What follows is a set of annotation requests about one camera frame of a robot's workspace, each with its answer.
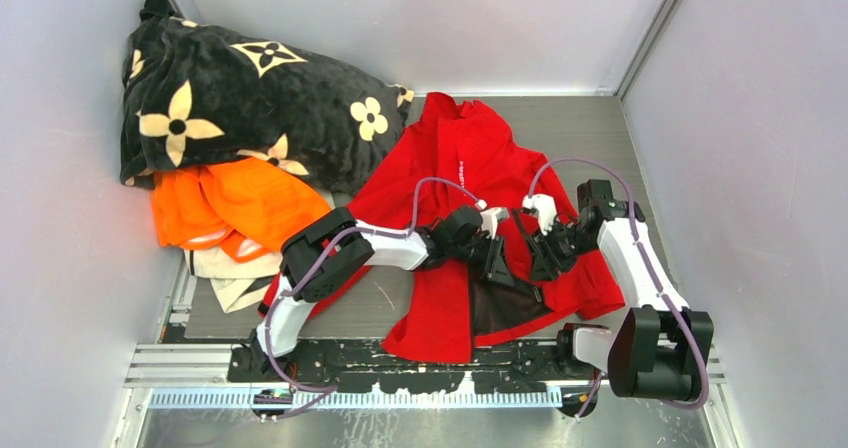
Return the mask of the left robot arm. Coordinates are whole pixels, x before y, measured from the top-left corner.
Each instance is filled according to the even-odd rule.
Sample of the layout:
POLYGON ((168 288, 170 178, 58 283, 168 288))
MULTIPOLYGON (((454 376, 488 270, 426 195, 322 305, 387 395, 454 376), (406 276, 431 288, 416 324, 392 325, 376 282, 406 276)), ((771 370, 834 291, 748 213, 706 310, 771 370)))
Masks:
POLYGON ((507 217, 503 208, 465 205, 428 226, 390 229, 358 220, 347 208, 331 211, 283 247, 276 292, 255 330, 253 368, 269 381, 285 377, 315 305, 364 267, 421 271, 456 260, 484 282, 517 287, 505 259, 505 240, 496 233, 507 217))

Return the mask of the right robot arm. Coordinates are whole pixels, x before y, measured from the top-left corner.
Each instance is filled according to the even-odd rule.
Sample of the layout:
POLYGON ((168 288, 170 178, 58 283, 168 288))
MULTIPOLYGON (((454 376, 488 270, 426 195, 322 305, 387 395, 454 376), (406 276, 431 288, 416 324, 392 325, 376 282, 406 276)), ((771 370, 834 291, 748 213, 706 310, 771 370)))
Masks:
POLYGON ((565 344, 554 354, 556 368, 571 379, 593 368, 622 398, 702 406, 715 332, 711 316, 692 309, 673 286, 636 202, 615 199, 607 180, 591 179, 578 193, 578 217, 568 222, 560 220, 552 196, 523 198, 522 212, 538 222, 534 232, 520 231, 531 253, 531 278, 560 280, 578 262, 598 254, 624 305, 601 322, 566 326, 565 344))

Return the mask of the red zip jacket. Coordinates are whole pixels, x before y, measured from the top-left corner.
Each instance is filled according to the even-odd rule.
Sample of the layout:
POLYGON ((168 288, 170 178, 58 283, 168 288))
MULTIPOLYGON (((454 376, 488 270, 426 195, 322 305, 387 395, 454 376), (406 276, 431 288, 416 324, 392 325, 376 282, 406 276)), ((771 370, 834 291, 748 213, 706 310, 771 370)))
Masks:
MULTIPOLYGON (((547 157, 518 146, 491 107, 432 92, 349 209, 367 223, 404 229, 427 225, 475 198, 516 209, 529 191, 551 196, 559 214, 575 215, 547 157)), ((594 319, 624 304, 597 251, 526 295, 474 287, 467 266, 451 260, 415 273, 409 309, 383 347, 413 361, 466 363, 476 347, 529 335, 572 314, 594 319)))

